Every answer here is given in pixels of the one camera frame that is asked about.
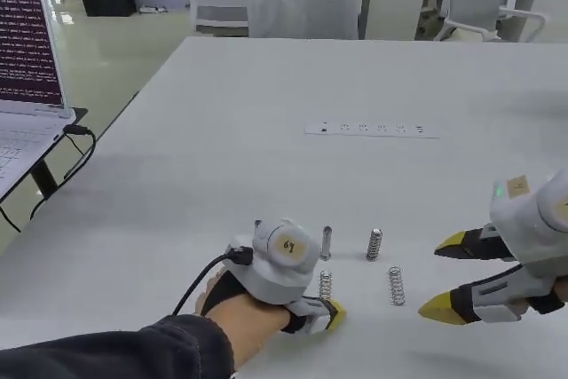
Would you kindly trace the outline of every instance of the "floor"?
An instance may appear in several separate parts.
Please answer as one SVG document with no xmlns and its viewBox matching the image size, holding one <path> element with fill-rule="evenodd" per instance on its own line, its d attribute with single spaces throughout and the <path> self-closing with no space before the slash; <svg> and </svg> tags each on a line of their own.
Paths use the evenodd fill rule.
<svg viewBox="0 0 568 379">
<path fill-rule="evenodd" d="M 89 109 L 82 124 L 97 135 L 191 31 L 188 16 L 182 12 L 89 18 L 81 0 L 49 1 L 68 102 L 73 107 Z M 76 142 L 83 149 L 89 146 L 88 138 L 78 138 Z M 64 141 L 47 157 L 47 162 L 60 181 L 79 159 L 71 143 Z M 40 199 L 34 182 L 28 178 L 3 203 L 3 208 L 22 227 Z M 0 254 L 15 236 L 0 218 Z"/>
</svg>

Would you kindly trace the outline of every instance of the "laptop keyboard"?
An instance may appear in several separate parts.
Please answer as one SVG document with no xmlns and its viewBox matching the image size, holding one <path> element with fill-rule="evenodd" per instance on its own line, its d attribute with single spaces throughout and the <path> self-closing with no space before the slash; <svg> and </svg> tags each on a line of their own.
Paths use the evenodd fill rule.
<svg viewBox="0 0 568 379">
<path fill-rule="evenodd" d="M 52 123 L 30 127 L 17 127 L 0 123 L 0 182 L 9 175 L 10 169 L 19 168 L 20 161 L 45 146 L 46 140 L 53 137 Z"/>
</svg>

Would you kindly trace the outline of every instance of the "number label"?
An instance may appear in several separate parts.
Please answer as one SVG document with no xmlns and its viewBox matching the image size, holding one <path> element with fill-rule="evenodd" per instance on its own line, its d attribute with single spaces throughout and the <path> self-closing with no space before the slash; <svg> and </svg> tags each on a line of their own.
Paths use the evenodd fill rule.
<svg viewBox="0 0 568 379">
<path fill-rule="evenodd" d="M 305 243 L 289 235 L 279 235 L 274 242 L 274 247 L 278 253 L 294 261 L 301 261 L 304 258 Z"/>
<path fill-rule="evenodd" d="M 529 194 L 531 190 L 529 189 L 529 183 L 526 179 L 526 175 L 507 181 L 507 191 L 509 192 L 510 199 L 514 199 L 519 195 Z"/>
<path fill-rule="evenodd" d="M 564 221 L 568 221 L 568 195 L 556 205 L 556 213 Z"/>
</svg>

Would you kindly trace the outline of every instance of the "laptop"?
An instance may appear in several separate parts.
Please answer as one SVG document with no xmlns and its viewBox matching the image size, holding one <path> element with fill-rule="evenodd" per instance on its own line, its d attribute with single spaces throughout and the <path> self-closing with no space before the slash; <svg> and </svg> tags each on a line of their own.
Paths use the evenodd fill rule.
<svg viewBox="0 0 568 379">
<path fill-rule="evenodd" d="M 75 120 L 46 0 L 0 0 L 0 200 Z"/>
</svg>

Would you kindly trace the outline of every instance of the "black sleeve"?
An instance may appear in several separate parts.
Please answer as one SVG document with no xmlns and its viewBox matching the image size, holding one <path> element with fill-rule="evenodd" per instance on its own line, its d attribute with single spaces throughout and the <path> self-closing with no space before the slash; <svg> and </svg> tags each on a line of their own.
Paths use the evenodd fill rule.
<svg viewBox="0 0 568 379">
<path fill-rule="evenodd" d="M 138 332 L 72 336 L 0 351 L 2 379 L 228 379 L 233 350 L 221 328 L 194 315 Z"/>
</svg>

